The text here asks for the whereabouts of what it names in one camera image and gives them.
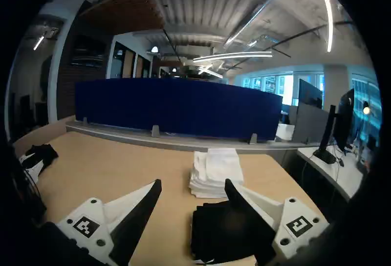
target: black folded cloth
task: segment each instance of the black folded cloth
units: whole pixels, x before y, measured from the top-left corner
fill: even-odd
[[[43,168],[40,174],[46,167],[48,167],[55,158],[58,157],[57,152],[52,148],[50,144],[44,144],[41,146],[32,146],[25,154],[26,156],[32,155],[29,158],[22,161],[22,166],[25,169],[33,168],[40,161],[43,162]]]
[[[256,241],[253,218],[230,201],[197,206],[193,213],[191,251],[194,260],[219,264],[252,255],[271,260],[273,240]]]

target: monitor stand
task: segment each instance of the monitor stand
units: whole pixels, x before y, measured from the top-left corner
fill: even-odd
[[[337,161],[335,156],[326,150],[328,141],[330,139],[331,130],[334,124],[334,117],[335,117],[335,106],[330,105],[330,111],[328,113],[326,128],[325,128],[325,132],[323,133],[321,144],[319,146],[319,149],[313,153],[314,156],[316,156],[317,158],[319,158],[320,160],[322,160],[327,164],[333,164],[335,163],[335,161]]]
[[[337,158],[335,158],[335,156],[326,149],[318,149],[314,152],[313,155],[327,164],[333,164],[337,161]]]

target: white folded towel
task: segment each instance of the white folded towel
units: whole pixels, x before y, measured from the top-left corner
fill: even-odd
[[[226,178],[243,184],[243,172],[235,149],[208,149],[194,152],[189,188],[197,198],[226,198]]]

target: blue partition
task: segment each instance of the blue partition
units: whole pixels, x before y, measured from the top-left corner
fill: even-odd
[[[76,84],[76,119],[199,136],[274,140],[282,97],[182,79],[109,79]]]

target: white desk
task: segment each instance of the white desk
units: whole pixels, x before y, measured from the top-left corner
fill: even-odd
[[[279,123],[277,127],[276,137],[284,141],[291,141],[294,130],[294,125]]]
[[[353,153],[347,153],[344,156],[335,146],[328,146],[327,150],[337,157],[342,157],[344,167],[338,166],[338,161],[333,164],[326,164],[312,154],[318,147],[299,148],[297,154],[318,170],[331,184],[341,193],[341,195],[349,200],[358,190],[363,174],[356,167],[356,156]]]

